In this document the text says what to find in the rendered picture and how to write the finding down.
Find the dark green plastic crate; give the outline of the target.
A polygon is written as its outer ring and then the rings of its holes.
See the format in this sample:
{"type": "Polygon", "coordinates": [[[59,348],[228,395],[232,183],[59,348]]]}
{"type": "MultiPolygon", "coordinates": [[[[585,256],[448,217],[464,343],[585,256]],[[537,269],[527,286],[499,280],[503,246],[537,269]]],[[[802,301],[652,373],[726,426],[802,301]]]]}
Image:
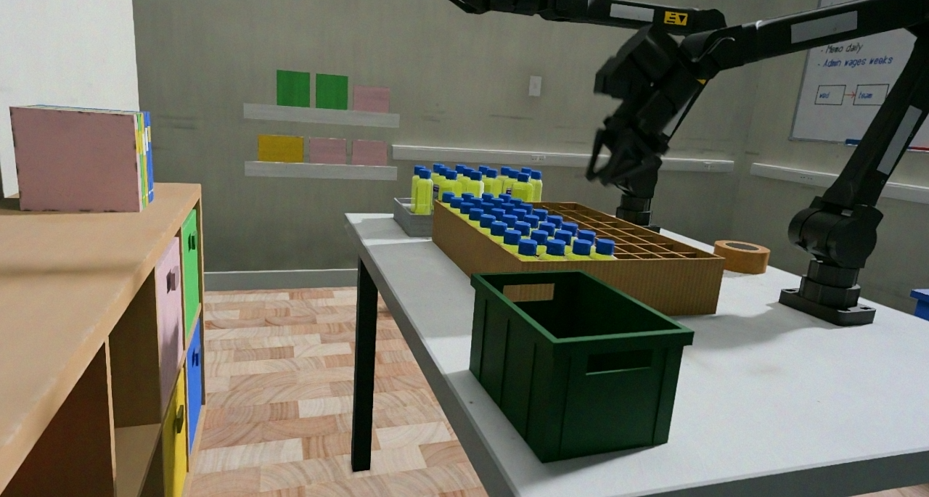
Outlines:
{"type": "Polygon", "coordinates": [[[469,371],[542,464],[669,442],[693,329],[584,270],[471,274],[470,285],[469,371]],[[553,300],[502,294],[521,284],[553,284],[553,300]]]}

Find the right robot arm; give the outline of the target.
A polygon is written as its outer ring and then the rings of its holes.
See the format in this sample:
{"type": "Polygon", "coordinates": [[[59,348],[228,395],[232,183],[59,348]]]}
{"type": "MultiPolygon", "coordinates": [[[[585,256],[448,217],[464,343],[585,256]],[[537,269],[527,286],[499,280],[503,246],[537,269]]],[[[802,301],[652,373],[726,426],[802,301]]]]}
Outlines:
{"type": "MultiPolygon", "coordinates": [[[[513,0],[513,2],[515,3],[514,11],[509,13],[538,14],[548,21],[561,23],[589,23],[639,30],[641,25],[659,22],[674,36],[684,37],[695,32],[727,27],[724,15],[718,9],[699,11],[698,8],[692,7],[667,7],[667,5],[632,0],[513,0]]],[[[686,104],[659,133],[667,144],[709,80],[710,78],[697,78],[699,89],[688,98],[686,104]]],[[[663,165],[660,159],[663,154],[657,150],[653,154],[651,157],[654,162],[651,165],[625,174],[611,181],[610,185],[625,193],[621,195],[620,206],[616,208],[618,219],[660,233],[660,226],[651,223],[650,204],[659,178],[659,167],[663,165]]]]}

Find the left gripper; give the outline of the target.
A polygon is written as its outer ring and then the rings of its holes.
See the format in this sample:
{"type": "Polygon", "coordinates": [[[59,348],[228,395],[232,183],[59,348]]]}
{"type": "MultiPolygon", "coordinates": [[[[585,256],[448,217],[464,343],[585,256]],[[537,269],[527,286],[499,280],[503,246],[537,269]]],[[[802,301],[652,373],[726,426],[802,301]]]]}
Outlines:
{"type": "MultiPolygon", "coordinates": [[[[674,105],[671,108],[674,108],[674,105]]],[[[595,128],[593,144],[585,165],[585,178],[591,180],[598,176],[601,184],[606,185],[608,182],[624,176],[624,174],[636,172],[651,165],[654,162],[651,155],[656,150],[663,154],[669,149],[669,144],[663,140],[659,133],[676,114],[676,110],[671,108],[654,127],[644,117],[607,113],[602,119],[605,124],[604,127],[597,126],[595,128]],[[593,170],[595,158],[598,156],[602,142],[606,144],[610,152],[608,152],[606,162],[593,170]],[[623,162],[629,155],[634,158],[633,162],[616,172],[608,174],[610,168],[623,162]]]]}

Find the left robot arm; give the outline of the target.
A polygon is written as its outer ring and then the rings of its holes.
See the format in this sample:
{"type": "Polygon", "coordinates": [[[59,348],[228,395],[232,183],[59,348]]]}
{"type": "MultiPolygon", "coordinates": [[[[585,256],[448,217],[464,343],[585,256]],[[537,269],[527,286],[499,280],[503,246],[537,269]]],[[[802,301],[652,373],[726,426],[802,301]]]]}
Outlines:
{"type": "Polygon", "coordinates": [[[856,282],[884,216],[876,204],[929,114],[929,0],[838,2],[695,32],[682,43],[659,22],[641,25],[595,70],[593,91],[623,98],[613,114],[645,117],[654,127],[671,106],[677,113],[686,104],[697,78],[899,28],[917,37],[908,62],[838,178],[790,222],[790,243],[815,258],[800,287],[779,295],[836,321],[865,321],[877,309],[857,302],[856,282]]]}

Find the brown roll of packing tape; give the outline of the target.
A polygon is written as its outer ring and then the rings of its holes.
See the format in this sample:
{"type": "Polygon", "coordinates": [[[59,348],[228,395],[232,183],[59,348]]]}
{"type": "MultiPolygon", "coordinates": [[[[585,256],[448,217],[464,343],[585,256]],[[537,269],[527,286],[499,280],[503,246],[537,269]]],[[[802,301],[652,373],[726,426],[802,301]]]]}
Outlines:
{"type": "Polygon", "coordinates": [[[713,255],[726,258],[724,270],[741,274],[764,274],[769,263],[769,249],[736,240],[716,240],[713,255]]]}

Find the brown cardboard carton with grid dividers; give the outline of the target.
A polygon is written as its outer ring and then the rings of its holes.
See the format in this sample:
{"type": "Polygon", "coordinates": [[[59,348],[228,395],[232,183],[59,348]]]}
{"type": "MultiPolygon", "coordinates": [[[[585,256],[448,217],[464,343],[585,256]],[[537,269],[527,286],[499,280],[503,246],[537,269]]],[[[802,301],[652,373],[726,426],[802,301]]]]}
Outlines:
{"type": "MultiPolygon", "coordinates": [[[[665,316],[716,314],[724,257],[576,202],[522,202],[532,204],[532,215],[548,210],[547,217],[576,223],[576,238],[581,230],[595,232],[594,246],[598,239],[614,240],[617,257],[543,261],[536,255],[540,261],[523,261],[441,202],[434,202],[432,241],[469,279],[483,273],[584,270],[665,316]]],[[[553,300],[553,291],[553,284],[521,284],[505,285],[502,294],[512,302],[553,300]]]]}

